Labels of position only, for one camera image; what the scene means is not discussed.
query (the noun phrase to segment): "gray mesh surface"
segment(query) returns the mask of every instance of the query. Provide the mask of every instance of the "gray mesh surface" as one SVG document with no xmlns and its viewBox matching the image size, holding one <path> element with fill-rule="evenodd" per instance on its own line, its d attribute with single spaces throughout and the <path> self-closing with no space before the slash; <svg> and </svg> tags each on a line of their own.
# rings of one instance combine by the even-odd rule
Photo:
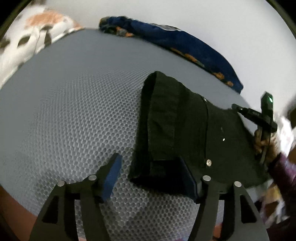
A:
<svg viewBox="0 0 296 241">
<path fill-rule="evenodd" d="M 1 185 L 38 215 L 59 180 L 82 181 L 118 152 L 124 161 L 120 177 L 101 205 L 111 240 L 187 237 L 198 205 L 127 180 L 141 88 L 155 70 L 219 107 L 247 107 L 215 77 L 169 51 L 139 39 L 79 31 L 42 50 L 1 89 Z M 253 124 L 246 125 L 254 131 Z M 75 209 L 84 237 L 79 201 Z"/>
</svg>

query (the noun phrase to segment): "black garment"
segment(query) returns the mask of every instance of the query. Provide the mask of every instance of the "black garment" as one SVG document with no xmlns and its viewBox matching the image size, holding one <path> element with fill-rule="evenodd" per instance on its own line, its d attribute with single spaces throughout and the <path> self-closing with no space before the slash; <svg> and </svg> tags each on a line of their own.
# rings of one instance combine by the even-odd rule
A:
<svg viewBox="0 0 296 241">
<path fill-rule="evenodd" d="M 129 179 L 196 200 L 203 175 L 245 187 L 266 180 L 254 159 L 252 136 L 239 115 L 223 110 L 161 72 L 145 80 Z M 210 159 L 212 165 L 206 166 Z"/>
</svg>

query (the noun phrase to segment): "gray table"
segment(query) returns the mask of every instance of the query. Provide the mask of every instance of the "gray table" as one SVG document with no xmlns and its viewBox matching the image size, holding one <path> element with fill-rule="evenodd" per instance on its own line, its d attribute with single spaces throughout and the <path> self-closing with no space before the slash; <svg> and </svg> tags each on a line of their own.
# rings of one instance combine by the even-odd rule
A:
<svg viewBox="0 0 296 241">
<path fill-rule="evenodd" d="M 35 55 L 1 89 L 1 185 L 38 215 L 57 181 L 81 181 L 119 152 L 124 160 L 120 178 L 110 200 L 101 205 L 111 239 L 187 237 L 198 205 L 127 180 L 141 88 L 155 70 L 218 107 L 248 106 L 217 78 L 170 51 L 140 39 L 82 30 Z M 243 121 L 255 130 L 254 124 Z M 250 193 L 255 200 L 255 189 Z M 79 202 L 76 211 L 83 237 Z"/>
</svg>

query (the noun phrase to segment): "metal pin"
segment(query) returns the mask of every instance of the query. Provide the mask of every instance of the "metal pin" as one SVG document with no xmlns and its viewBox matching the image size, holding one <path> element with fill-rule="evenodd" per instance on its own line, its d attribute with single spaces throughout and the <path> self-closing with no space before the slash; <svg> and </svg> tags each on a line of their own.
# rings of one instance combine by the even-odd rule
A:
<svg viewBox="0 0 296 241">
<path fill-rule="evenodd" d="M 62 187 L 63 185 L 65 185 L 65 181 L 58 181 L 57 185 L 59 187 Z"/>
<path fill-rule="evenodd" d="M 239 181 L 235 181 L 234 185 L 238 188 L 240 188 L 242 186 L 242 184 Z"/>
<path fill-rule="evenodd" d="M 208 176 L 208 175 L 205 175 L 205 176 L 202 177 L 202 179 L 205 180 L 205 181 L 210 181 L 211 177 Z"/>
<path fill-rule="evenodd" d="M 207 166 L 210 167 L 212 165 L 212 161 L 210 159 L 207 160 Z"/>
<path fill-rule="evenodd" d="M 89 176 L 89 180 L 90 180 L 90 181 L 94 181 L 94 180 L 96 180 L 96 175 L 90 175 L 90 176 Z"/>
</svg>

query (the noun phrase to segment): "purple jacket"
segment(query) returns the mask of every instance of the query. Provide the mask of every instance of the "purple jacket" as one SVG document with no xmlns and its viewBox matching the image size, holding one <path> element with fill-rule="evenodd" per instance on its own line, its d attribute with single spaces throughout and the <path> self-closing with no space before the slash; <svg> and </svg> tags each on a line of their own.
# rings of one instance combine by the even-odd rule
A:
<svg viewBox="0 0 296 241">
<path fill-rule="evenodd" d="M 269 165 L 268 172 L 279 187 L 286 203 L 289 219 L 267 229 L 270 241 L 296 240 L 296 165 L 279 154 Z"/>
</svg>

